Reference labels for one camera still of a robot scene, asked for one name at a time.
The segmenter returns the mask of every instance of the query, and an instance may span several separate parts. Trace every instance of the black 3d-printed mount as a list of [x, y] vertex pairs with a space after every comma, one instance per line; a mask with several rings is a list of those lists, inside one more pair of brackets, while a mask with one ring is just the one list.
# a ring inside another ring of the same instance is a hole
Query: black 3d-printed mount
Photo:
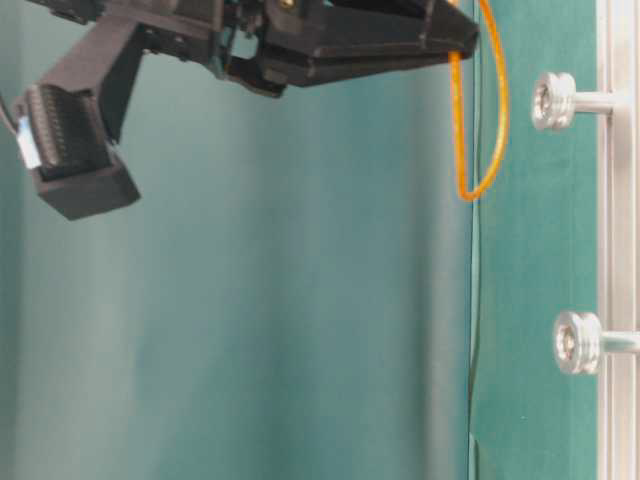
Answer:
[[[29, 0], [88, 34], [16, 103], [39, 153], [40, 196], [69, 219], [139, 198], [119, 141], [145, 52], [200, 63], [279, 97], [307, 87], [473, 54], [478, 28], [447, 0]], [[236, 33], [258, 40], [233, 55]]]

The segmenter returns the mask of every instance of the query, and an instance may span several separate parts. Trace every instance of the black cable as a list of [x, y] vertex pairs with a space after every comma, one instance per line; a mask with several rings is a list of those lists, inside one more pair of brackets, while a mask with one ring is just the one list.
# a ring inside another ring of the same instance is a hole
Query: black cable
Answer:
[[0, 120], [2, 120], [2, 123], [5, 124], [9, 132], [11, 132], [14, 137], [18, 135], [18, 126], [13, 122], [11, 114], [2, 99], [2, 95], [0, 95]]

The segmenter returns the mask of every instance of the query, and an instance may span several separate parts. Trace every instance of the green curtain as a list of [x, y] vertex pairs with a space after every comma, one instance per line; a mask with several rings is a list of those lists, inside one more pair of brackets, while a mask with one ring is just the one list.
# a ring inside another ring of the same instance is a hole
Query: green curtain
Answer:
[[[562, 375], [551, 330], [565, 309], [596, 308], [596, 130], [577, 118], [562, 133], [529, 120], [544, 71], [596, 88], [593, 0], [494, 1], [512, 87], [505, 166], [479, 206], [479, 308], [472, 402], [480, 480], [596, 478], [596, 381]], [[495, 141], [497, 93], [483, 48], [479, 158]]]
[[[84, 31], [0, 9], [3, 91]], [[132, 208], [68, 223], [3, 175], [3, 478], [466, 479], [448, 69], [273, 101], [150, 56], [125, 128]]]

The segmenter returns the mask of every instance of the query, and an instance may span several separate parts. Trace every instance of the metal standoff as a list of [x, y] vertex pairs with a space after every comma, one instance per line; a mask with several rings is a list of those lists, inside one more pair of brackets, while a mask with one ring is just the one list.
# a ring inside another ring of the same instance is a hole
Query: metal standoff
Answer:
[[593, 375], [606, 354], [640, 353], [640, 333], [604, 332], [593, 313], [563, 312], [553, 329], [553, 350], [563, 372]]
[[568, 73], [544, 73], [533, 90], [531, 119], [538, 130], [562, 130], [571, 126], [576, 113], [610, 115], [615, 97], [604, 92], [577, 92]]

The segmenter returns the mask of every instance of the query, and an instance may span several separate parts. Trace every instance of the orange cable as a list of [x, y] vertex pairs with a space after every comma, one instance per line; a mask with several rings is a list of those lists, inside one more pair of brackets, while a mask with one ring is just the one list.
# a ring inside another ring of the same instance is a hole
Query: orange cable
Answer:
[[[454, 5], [458, 5], [459, 0], [449, 1]], [[498, 32], [493, 12], [491, 11], [491, 6], [489, 5], [489, 0], [478, 0], [478, 3], [482, 9], [487, 29], [489, 30], [491, 47], [496, 59], [498, 88], [500, 92], [500, 112], [496, 147], [493, 152], [491, 165], [480, 184], [472, 192], [469, 192], [467, 190], [465, 159], [464, 105], [462, 98], [462, 75], [460, 70], [461, 56], [460, 52], [451, 52], [449, 54], [449, 62], [451, 64], [451, 100], [453, 102], [453, 135], [456, 171], [458, 172], [458, 195], [460, 195], [461, 199], [467, 202], [477, 200], [482, 197], [489, 188], [491, 188], [491, 185], [500, 171], [500, 166], [502, 165], [502, 159], [504, 158], [509, 139], [509, 80], [507, 78], [507, 64], [505, 61], [504, 51], [502, 49], [502, 41], [500, 39], [500, 33]]]

